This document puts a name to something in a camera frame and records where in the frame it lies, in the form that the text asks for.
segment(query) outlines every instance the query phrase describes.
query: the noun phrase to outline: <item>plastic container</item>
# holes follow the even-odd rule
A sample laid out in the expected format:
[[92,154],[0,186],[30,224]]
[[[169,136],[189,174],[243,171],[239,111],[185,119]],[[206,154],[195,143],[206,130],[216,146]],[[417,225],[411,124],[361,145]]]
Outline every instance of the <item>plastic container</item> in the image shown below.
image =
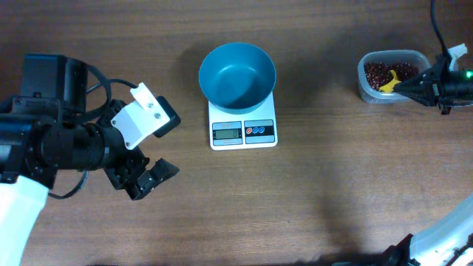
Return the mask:
[[364,65],[381,62],[385,64],[409,63],[419,68],[419,72],[430,68],[429,60],[425,55],[413,50],[380,51],[365,55],[358,64],[358,88],[361,98],[367,103],[400,103],[409,100],[397,93],[379,92],[368,84]]

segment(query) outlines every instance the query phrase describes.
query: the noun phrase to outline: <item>teal bowl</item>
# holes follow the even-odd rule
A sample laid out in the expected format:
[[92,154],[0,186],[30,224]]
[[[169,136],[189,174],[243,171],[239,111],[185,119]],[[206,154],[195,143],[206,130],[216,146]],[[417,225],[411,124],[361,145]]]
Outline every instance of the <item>teal bowl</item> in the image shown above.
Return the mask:
[[205,57],[199,84],[218,109],[246,114],[260,107],[272,93],[276,67],[269,55],[253,44],[224,44]]

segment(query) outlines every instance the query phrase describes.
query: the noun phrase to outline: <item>wooden table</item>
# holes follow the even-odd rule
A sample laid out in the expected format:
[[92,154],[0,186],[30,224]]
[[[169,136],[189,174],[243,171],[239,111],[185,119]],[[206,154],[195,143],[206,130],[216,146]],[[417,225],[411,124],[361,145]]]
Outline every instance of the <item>wooden table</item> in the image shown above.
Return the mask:
[[[437,10],[447,45],[472,48],[473,2],[438,1]],[[231,41],[260,46],[276,64],[276,148],[209,147],[197,73]],[[24,54],[59,53],[146,82],[182,118],[140,146],[179,166],[176,177],[132,202],[93,172],[73,198],[48,200],[23,264],[290,263],[381,252],[433,225],[472,192],[473,108],[440,116],[413,102],[363,102],[359,60],[392,49],[433,62],[429,1],[3,1],[2,98],[19,92]],[[473,57],[461,63],[473,67]],[[104,99],[95,92],[88,107]],[[78,179],[62,171],[54,192]]]

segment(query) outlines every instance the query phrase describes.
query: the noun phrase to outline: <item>yellow object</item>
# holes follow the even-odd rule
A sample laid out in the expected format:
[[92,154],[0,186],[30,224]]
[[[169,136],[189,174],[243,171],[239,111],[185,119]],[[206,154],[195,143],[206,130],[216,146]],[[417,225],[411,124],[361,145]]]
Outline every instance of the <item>yellow object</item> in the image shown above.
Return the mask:
[[390,72],[394,78],[392,79],[391,82],[379,88],[380,92],[394,92],[394,86],[397,83],[400,83],[398,76],[396,75],[396,72],[394,70],[390,70]]

